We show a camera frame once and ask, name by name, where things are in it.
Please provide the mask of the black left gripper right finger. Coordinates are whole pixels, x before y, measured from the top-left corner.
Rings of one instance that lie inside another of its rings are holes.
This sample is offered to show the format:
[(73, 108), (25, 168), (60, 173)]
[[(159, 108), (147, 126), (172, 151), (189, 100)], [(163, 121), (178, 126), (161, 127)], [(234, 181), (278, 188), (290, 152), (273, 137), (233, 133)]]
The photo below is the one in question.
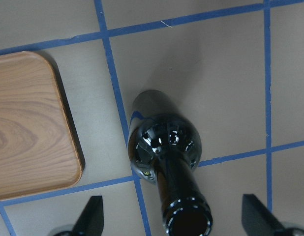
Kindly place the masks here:
[(243, 194), (242, 226), (247, 236), (299, 236), (300, 229), (284, 227), (254, 194)]

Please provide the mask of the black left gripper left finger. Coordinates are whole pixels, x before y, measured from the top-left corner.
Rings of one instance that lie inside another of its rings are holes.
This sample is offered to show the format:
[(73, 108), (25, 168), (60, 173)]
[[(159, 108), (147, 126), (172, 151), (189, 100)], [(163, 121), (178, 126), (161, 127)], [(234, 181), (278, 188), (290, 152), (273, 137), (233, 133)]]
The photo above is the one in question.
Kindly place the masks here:
[(91, 196), (76, 221), (72, 236), (101, 236), (104, 229), (102, 196)]

